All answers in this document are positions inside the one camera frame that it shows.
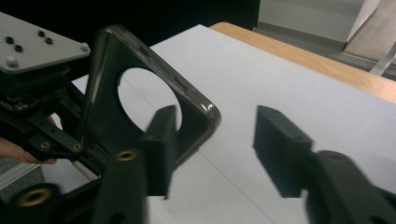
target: wooden table edge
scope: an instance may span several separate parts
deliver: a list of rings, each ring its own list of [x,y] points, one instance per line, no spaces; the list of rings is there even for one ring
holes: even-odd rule
[[[331,60],[304,49],[260,35],[228,22],[219,22],[212,30],[230,36],[258,49],[274,54],[285,60],[297,63],[327,77],[347,85],[370,92],[371,94],[396,104],[396,82],[379,77],[344,63]]]

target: gray mounting plate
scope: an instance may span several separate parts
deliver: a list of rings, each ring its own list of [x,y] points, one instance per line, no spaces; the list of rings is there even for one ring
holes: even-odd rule
[[[13,43],[7,43],[11,37]],[[0,69],[9,75],[36,70],[37,68],[66,63],[90,55],[84,43],[57,35],[29,22],[21,21],[0,12]]]

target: white table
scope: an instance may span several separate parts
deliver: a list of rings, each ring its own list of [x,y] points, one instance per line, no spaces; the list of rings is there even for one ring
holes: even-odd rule
[[[395,104],[204,26],[152,49],[219,108],[222,122],[174,172],[170,199],[148,199],[151,223],[307,223],[304,199],[280,198],[256,158],[257,105],[280,110],[315,141],[314,150],[348,155],[375,185],[396,192]],[[121,84],[121,100],[140,92],[134,103],[124,105],[128,111],[139,104],[148,118],[177,103],[153,95],[166,91],[152,84],[155,78],[149,81],[153,86],[142,89],[139,83],[147,81],[139,74]],[[77,85],[84,88],[85,82]],[[58,163],[43,167],[49,182],[64,191],[86,183],[67,162]]]

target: floor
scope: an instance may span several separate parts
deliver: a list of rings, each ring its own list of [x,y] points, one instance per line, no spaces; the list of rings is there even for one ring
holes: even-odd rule
[[[261,22],[255,32],[370,71],[396,42],[396,1],[380,0],[375,13],[346,44]],[[396,62],[383,77],[396,80]]]

